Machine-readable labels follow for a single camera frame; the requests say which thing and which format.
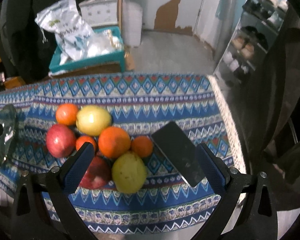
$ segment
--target white container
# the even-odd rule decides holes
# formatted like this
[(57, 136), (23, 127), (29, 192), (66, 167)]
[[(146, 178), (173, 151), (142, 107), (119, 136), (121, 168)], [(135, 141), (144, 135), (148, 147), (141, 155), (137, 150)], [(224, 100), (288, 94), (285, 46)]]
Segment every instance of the white container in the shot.
[(141, 43), (142, 7), (129, 0), (122, 3), (122, 38), (124, 44), (138, 47)]
[(79, 3), (82, 18), (91, 26), (118, 25), (118, 0), (88, 0)]

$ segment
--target screw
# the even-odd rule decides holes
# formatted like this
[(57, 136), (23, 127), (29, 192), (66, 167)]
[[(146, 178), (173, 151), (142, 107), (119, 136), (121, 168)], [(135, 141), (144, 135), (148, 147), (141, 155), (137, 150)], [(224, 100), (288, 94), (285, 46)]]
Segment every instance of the screw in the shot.
[(60, 168), (58, 166), (54, 166), (51, 168), (52, 173), (57, 173), (59, 170), (60, 170)]
[(237, 168), (231, 167), (231, 168), (230, 168), (230, 172), (231, 172), (232, 174), (237, 174), (239, 171), (238, 171)]
[(264, 179), (267, 177), (267, 174), (265, 172), (260, 172), (260, 176), (263, 177)]
[(22, 175), (23, 177), (28, 176), (28, 174), (29, 174), (29, 171), (23, 171), (23, 172), (21, 173), (21, 175)]

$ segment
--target yellow pear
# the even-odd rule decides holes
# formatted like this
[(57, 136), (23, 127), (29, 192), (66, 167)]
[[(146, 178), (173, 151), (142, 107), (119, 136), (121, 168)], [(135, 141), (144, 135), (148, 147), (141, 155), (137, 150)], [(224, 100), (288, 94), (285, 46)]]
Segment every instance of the yellow pear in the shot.
[(146, 178), (146, 166), (134, 152), (121, 155), (112, 166), (112, 179), (121, 193), (136, 193), (142, 188)]
[(84, 106), (77, 113), (77, 128), (90, 136), (98, 136), (103, 129), (111, 125), (111, 115), (99, 106)]

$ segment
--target black jacket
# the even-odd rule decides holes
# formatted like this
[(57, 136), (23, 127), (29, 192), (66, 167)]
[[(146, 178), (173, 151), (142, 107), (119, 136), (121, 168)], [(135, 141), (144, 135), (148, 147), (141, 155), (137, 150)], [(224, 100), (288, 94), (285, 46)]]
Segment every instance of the black jacket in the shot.
[(38, 12), (57, 1), (6, 0), (0, 4), (0, 58), (8, 77), (21, 76), (31, 83), (48, 75), (56, 41), (53, 33), (44, 32), (48, 40), (44, 43), (34, 19)]

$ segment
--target orange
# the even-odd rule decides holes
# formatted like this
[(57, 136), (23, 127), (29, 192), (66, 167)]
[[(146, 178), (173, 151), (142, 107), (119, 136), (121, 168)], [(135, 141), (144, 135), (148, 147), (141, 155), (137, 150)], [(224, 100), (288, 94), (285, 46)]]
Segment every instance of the orange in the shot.
[(78, 107), (74, 104), (60, 105), (56, 111), (57, 122), (64, 125), (75, 125), (78, 111)]
[(125, 130), (110, 126), (101, 132), (98, 145), (100, 152), (105, 157), (115, 159), (130, 149), (131, 140)]
[(131, 150), (141, 158), (145, 158), (151, 155), (153, 143), (147, 136), (139, 136), (131, 142)]
[(93, 148), (94, 148), (94, 151), (97, 150), (97, 143), (96, 141), (90, 137), (90, 136), (87, 136), (87, 135), (83, 135), (83, 136), (80, 136), (77, 141), (75, 142), (75, 148), (77, 149), (77, 151), (80, 149), (80, 147), (85, 143), (85, 142), (90, 142), (92, 143), (93, 145)]

